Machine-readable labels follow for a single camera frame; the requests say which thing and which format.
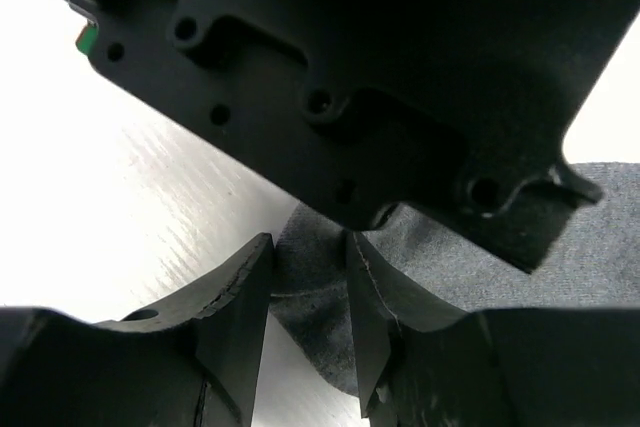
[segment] dark gray fabric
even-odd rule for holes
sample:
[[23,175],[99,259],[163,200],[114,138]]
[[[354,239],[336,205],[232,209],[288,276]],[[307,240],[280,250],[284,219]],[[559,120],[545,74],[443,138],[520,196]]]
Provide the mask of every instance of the dark gray fabric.
[[[367,234],[400,271],[466,310],[640,304],[640,164],[574,168],[606,192],[574,216],[528,276],[405,207]],[[277,245],[271,310],[323,377],[357,394],[344,271],[344,232],[301,206]]]

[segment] round hole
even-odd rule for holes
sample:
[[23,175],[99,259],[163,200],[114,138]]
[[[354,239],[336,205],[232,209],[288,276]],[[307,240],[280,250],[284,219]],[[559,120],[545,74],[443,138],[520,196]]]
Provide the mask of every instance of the round hole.
[[331,108],[333,100],[331,96],[322,90],[316,90],[309,97],[309,112],[312,114],[322,114]]
[[339,204],[348,204],[353,200],[355,192],[356,183],[353,180],[342,180],[336,189],[336,202]]
[[219,104],[211,110],[209,117],[214,125],[224,125],[231,118],[231,110],[226,105]]
[[471,184],[471,200],[481,207],[495,207],[500,185],[493,179],[479,179]]
[[124,45],[119,43],[114,43],[109,46],[107,49],[107,58],[111,62],[118,62],[122,60],[124,57]]
[[158,316],[158,311],[155,309],[136,310],[135,312],[132,312],[131,314],[127,315],[124,319],[122,319],[122,322],[132,322],[134,320],[153,319],[154,317],[157,317],[157,316]]
[[198,24],[191,17],[181,19],[175,28],[175,35],[180,40],[192,39],[198,31]]

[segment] hole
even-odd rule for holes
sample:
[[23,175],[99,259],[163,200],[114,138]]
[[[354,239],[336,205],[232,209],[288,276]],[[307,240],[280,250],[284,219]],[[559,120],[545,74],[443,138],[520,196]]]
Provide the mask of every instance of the hole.
[[481,207],[495,207],[500,185],[493,179],[480,179],[471,183],[471,200]]
[[229,119],[231,118],[231,110],[226,105],[216,105],[211,110],[209,118],[214,125],[224,125],[229,122]]
[[356,183],[353,180],[342,180],[336,190],[336,202],[339,204],[348,204],[353,200],[355,192]]
[[190,40],[198,31],[198,24],[191,17],[185,17],[181,19],[174,30],[176,37],[180,40]]
[[322,90],[316,90],[311,97],[309,97],[309,112],[312,114],[323,114],[331,108],[333,100],[331,96]]
[[119,43],[114,43],[109,46],[107,49],[107,58],[111,62],[118,62],[122,60],[124,57],[124,45]]
[[147,319],[153,319],[154,317],[158,316],[158,311],[155,309],[141,309],[141,310],[136,310],[135,312],[132,312],[131,314],[127,315],[124,319],[122,319],[122,322],[132,322],[134,320],[147,320]]

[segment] white surface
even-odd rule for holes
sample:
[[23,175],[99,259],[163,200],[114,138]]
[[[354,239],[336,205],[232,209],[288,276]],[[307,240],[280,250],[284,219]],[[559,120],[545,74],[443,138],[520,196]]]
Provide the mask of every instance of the white surface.
[[[100,78],[60,0],[2,0],[0,305],[119,318],[216,266],[295,202]],[[570,131],[572,162],[640,161],[640,22]],[[270,320],[255,425],[357,425]]]

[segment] gray cloth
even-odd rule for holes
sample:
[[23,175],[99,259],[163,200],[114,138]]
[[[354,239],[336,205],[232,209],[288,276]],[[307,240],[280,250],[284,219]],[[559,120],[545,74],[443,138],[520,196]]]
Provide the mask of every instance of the gray cloth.
[[[526,275],[404,207],[367,237],[401,272],[465,310],[640,304],[640,164],[581,164],[605,199],[580,209],[544,264]],[[278,242],[271,311],[322,376],[357,395],[344,231],[305,206]]]

